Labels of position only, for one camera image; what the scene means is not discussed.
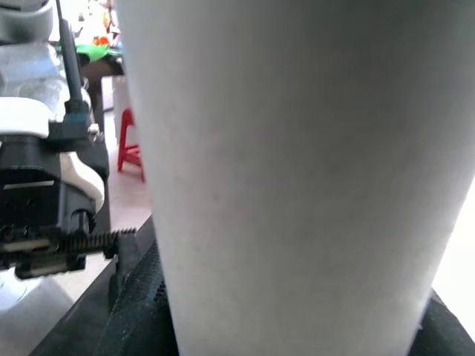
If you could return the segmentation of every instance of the black cable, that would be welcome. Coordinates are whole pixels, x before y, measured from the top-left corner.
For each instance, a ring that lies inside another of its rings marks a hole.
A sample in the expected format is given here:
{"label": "black cable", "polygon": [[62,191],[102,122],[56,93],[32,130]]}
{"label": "black cable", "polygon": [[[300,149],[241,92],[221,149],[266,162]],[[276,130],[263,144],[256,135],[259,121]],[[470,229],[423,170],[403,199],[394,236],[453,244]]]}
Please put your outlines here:
{"label": "black cable", "polygon": [[66,79],[68,81],[71,100],[66,103],[66,112],[82,111],[82,80],[76,57],[76,45],[68,21],[62,17],[61,4],[56,0],[59,17],[59,43],[63,62],[65,63]]}

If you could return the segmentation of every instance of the stool leg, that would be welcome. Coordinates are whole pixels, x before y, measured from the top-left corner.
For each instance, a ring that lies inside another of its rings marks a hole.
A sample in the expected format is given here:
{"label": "stool leg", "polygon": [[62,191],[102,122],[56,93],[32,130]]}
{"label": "stool leg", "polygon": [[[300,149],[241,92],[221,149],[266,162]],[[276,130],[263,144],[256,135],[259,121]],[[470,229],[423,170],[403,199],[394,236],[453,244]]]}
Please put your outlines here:
{"label": "stool leg", "polygon": [[122,172],[122,167],[125,161],[126,149],[125,145],[127,144],[127,127],[128,127],[128,117],[127,111],[124,111],[122,114],[122,122],[120,125],[120,138],[119,138],[119,154],[117,155],[117,170]]}

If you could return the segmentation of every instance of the red stool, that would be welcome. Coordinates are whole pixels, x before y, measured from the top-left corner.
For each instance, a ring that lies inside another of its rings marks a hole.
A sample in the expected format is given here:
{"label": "red stool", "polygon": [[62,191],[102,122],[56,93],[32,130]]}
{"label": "red stool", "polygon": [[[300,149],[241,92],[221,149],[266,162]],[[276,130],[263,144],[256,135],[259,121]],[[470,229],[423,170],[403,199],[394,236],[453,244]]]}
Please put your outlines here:
{"label": "red stool", "polygon": [[119,156],[117,157],[117,168],[119,172],[122,172],[124,162],[129,162],[132,165],[136,165],[137,167],[140,167],[142,181],[145,182],[139,145],[127,146],[127,128],[129,126],[135,126],[134,115],[132,114],[132,109],[126,108],[122,113],[122,124],[120,126]]}

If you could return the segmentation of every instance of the green object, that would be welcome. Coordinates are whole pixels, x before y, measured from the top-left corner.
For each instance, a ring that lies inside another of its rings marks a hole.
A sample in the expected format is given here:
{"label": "green object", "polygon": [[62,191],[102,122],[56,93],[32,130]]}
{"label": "green object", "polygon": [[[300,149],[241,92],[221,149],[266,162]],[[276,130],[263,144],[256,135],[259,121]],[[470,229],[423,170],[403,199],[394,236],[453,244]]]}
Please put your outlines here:
{"label": "green object", "polygon": [[89,62],[99,61],[108,54],[108,51],[108,46],[96,46],[95,44],[77,45],[77,53],[86,55],[89,58]]}

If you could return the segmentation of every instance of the white plastic part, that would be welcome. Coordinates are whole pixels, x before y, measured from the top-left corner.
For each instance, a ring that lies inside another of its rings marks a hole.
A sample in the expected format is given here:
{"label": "white plastic part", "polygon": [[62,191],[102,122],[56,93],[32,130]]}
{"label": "white plastic part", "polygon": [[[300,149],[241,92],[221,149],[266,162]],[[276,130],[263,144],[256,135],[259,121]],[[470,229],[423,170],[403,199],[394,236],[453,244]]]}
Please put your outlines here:
{"label": "white plastic part", "polygon": [[94,169],[84,164],[76,152],[59,155],[61,180],[84,191],[96,202],[96,211],[104,204],[104,182]]}
{"label": "white plastic part", "polygon": [[45,139],[50,134],[51,110],[29,98],[0,97],[0,134],[33,135]]}
{"label": "white plastic part", "polygon": [[13,308],[34,290],[41,280],[18,280],[14,268],[0,272],[0,312]]}

